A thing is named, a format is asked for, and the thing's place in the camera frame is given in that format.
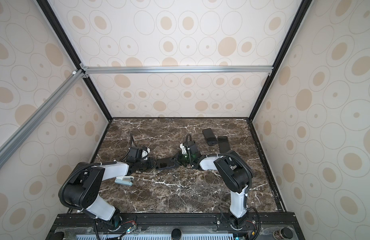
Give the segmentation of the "blue-edged phone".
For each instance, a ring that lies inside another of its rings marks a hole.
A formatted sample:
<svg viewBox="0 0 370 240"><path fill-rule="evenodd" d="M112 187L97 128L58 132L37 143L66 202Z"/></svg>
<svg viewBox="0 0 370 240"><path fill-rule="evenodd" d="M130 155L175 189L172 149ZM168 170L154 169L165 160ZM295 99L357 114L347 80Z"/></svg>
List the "blue-edged phone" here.
<svg viewBox="0 0 370 240"><path fill-rule="evenodd" d="M179 163L176 157L158 159L155 161L156 170L174 169L178 167L179 167Z"/></svg>

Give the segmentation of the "black phone with pink case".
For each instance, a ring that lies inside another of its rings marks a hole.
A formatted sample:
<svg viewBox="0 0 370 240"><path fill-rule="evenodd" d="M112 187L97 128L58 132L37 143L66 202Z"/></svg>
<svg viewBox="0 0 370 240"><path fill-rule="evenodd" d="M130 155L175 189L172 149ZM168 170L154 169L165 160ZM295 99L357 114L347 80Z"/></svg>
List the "black phone with pink case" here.
<svg viewBox="0 0 370 240"><path fill-rule="evenodd" d="M211 128L204 129L203 135L209 146L214 146L218 144L218 139Z"/></svg>

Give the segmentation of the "silver-edged black phone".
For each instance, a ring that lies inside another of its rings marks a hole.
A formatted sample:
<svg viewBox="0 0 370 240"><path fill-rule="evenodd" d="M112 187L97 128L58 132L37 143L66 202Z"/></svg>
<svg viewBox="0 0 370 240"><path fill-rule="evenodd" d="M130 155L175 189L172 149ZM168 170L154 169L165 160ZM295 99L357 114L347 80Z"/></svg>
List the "silver-edged black phone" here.
<svg viewBox="0 0 370 240"><path fill-rule="evenodd" d="M220 153L228 153L231 150L229 139L227 136L218 137L218 145Z"/></svg>

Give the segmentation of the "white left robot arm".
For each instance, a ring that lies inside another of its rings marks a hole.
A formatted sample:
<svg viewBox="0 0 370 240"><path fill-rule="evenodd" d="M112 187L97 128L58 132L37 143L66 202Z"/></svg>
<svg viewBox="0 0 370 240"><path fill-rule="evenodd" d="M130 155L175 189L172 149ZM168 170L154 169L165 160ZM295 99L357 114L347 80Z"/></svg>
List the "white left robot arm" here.
<svg viewBox="0 0 370 240"><path fill-rule="evenodd" d="M100 220L111 228L118 227L121 224L120 210L99 195L101 184L105 180L153 169L156 164L149 158L149 153L148 147L139 147L130 135L124 156L105 163L78 163L59 190L61 204Z"/></svg>

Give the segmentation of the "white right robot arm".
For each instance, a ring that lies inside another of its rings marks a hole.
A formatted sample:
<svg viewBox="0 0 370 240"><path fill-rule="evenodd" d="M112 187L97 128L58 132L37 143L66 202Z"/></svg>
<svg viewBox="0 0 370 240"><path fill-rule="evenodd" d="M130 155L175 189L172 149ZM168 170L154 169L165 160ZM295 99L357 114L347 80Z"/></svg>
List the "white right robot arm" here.
<svg viewBox="0 0 370 240"><path fill-rule="evenodd" d="M218 144L220 152L217 154L202 155L198 150L197 143L192 135L187 134L184 143L180 144L181 152L178 162L195 170L218 171L223 182L230 190L231 204L229 212L217 215L217 224L230 226L232 230L240 231L247 223L251 223L247 240L255 240L261 229L261 220L255 207L248 207L247 198L252 187L254 177L253 170L231 149L229 139L226 136L212 138L207 136L209 144Z"/></svg>

